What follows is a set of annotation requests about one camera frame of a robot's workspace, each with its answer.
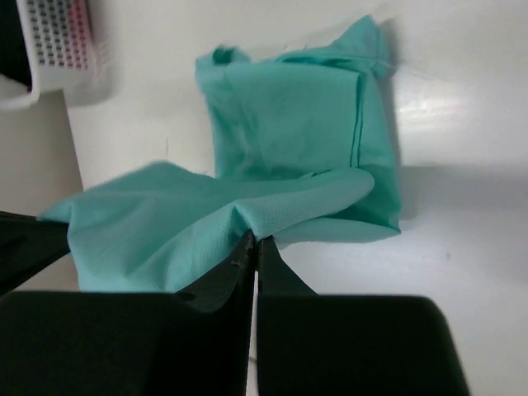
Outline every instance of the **towel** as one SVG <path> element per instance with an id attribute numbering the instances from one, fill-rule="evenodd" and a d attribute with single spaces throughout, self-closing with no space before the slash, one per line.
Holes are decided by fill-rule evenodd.
<path id="1" fill-rule="evenodd" d="M 82 290 L 175 292 L 257 239 L 395 235 L 400 198 L 377 78 L 388 50 L 368 16 L 329 46 L 252 62 L 196 60 L 217 177 L 155 163 L 59 202 Z"/>

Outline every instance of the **glossy white surface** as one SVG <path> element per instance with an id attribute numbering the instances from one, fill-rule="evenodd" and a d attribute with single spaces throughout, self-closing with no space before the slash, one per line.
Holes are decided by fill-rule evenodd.
<path id="1" fill-rule="evenodd" d="M 526 394 L 528 2 L 93 2 L 106 17 L 96 21 L 110 49 L 104 89 L 68 99 L 85 187 L 160 158 L 212 171 L 197 55 L 220 42 L 284 42 L 373 12 L 400 65 L 382 90 L 395 114 L 403 233 L 300 243 L 284 259 L 319 292 L 430 296 L 473 394 Z"/>

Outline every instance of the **white plastic basket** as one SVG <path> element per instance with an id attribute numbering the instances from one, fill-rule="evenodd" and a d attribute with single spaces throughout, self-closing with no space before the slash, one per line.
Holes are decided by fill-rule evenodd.
<path id="1" fill-rule="evenodd" d="M 16 0 L 31 70 L 31 89 L 0 78 L 0 110 L 35 103 L 42 92 L 90 81 L 95 59 L 85 0 Z"/>

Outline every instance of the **table surface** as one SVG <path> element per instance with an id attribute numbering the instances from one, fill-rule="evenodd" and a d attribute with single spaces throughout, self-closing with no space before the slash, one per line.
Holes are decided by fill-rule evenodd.
<path id="1" fill-rule="evenodd" d="M 473 394 L 526 394 L 528 2 L 92 0 L 92 10 L 101 75 L 67 95 L 85 187 L 162 158 L 212 174 L 196 56 L 219 43 L 296 42 L 373 13 L 398 61 L 381 89 L 399 147 L 403 232 L 298 243 L 283 258 L 318 292 L 431 297 Z"/>

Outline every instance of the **teal cloth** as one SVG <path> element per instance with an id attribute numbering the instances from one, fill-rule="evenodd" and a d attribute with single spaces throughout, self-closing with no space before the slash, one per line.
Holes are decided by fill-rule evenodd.
<path id="1" fill-rule="evenodd" d="M 196 61 L 217 179 L 155 163 L 59 202 L 82 290 L 185 287 L 247 229 L 279 243 L 398 233 L 394 156 L 376 79 L 388 51 L 370 17 L 331 45 L 253 63 Z"/>

